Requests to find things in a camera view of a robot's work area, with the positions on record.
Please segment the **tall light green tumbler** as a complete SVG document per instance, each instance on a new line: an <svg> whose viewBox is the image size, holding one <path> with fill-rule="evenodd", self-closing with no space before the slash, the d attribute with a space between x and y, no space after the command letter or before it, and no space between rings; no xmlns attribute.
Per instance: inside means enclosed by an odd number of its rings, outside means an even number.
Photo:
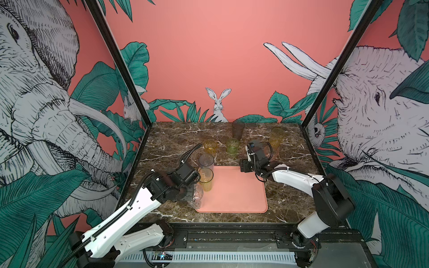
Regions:
<svg viewBox="0 0 429 268"><path fill-rule="evenodd" d="M200 168L198 173L200 175L200 184L203 188L203 191L211 191L213 187L213 170L208 167L204 167Z"/></svg>

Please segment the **tall yellow tumbler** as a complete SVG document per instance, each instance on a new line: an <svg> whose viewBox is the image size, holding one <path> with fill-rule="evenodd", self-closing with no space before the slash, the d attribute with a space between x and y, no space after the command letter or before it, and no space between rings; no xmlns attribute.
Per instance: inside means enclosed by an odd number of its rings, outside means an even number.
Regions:
<svg viewBox="0 0 429 268"><path fill-rule="evenodd" d="M280 144L283 142L285 135L285 131L282 128L273 128L271 130L271 135L269 139L269 143L273 149L277 150Z"/></svg>

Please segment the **pink plastic tray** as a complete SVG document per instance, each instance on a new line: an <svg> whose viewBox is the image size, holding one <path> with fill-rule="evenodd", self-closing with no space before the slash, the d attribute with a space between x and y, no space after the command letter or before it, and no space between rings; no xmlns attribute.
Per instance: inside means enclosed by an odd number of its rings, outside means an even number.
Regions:
<svg viewBox="0 0 429 268"><path fill-rule="evenodd" d="M215 166L212 189L203 193L200 213L256 213L268 210L265 185L239 166Z"/></svg>

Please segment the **tall blue-grey clear tumbler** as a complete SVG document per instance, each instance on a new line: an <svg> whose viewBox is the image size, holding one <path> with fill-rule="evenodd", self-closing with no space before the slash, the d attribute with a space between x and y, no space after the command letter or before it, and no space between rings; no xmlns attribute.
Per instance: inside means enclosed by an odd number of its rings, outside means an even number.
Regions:
<svg viewBox="0 0 429 268"><path fill-rule="evenodd" d="M210 169L213 170L214 167L214 157L211 154L204 153L198 158L199 167L201 169Z"/></svg>

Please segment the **tall dark grey tumbler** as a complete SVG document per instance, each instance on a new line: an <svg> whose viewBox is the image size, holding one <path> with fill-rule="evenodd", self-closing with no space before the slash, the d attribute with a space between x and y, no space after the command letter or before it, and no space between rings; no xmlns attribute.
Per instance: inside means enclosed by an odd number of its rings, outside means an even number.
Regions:
<svg viewBox="0 0 429 268"><path fill-rule="evenodd" d="M235 120L232 123L232 137L241 140L244 132L245 124L240 120Z"/></svg>

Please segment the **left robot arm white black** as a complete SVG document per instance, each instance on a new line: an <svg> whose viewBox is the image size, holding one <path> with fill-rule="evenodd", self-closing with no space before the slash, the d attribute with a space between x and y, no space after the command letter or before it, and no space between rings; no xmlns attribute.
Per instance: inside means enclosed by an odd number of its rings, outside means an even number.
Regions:
<svg viewBox="0 0 429 268"><path fill-rule="evenodd" d="M128 231L165 202L183 199L200 178L197 169L188 163L181 163L170 173L152 170L140 181L130 200L106 220L85 233L69 236L72 252L58 266L63 268L75 259L79 268L112 268L135 251L161 244L173 233L167 223L156 222L131 234Z"/></svg>

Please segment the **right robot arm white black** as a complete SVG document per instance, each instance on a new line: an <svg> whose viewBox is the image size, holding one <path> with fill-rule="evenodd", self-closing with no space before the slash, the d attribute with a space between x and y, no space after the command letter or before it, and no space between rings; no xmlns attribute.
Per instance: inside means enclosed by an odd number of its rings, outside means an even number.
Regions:
<svg viewBox="0 0 429 268"><path fill-rule="evenodd" d="M316 235L328 228L345 225L356 205L343 182L333 174L301 173L297 169L266 156L268 142L253 140L245 146L246 158L239 162L240 171L254 173L258 181L273 181L288 185L309 195L315 211L295 225L291 232L292 245L303 249L315 242Z"/></svg>

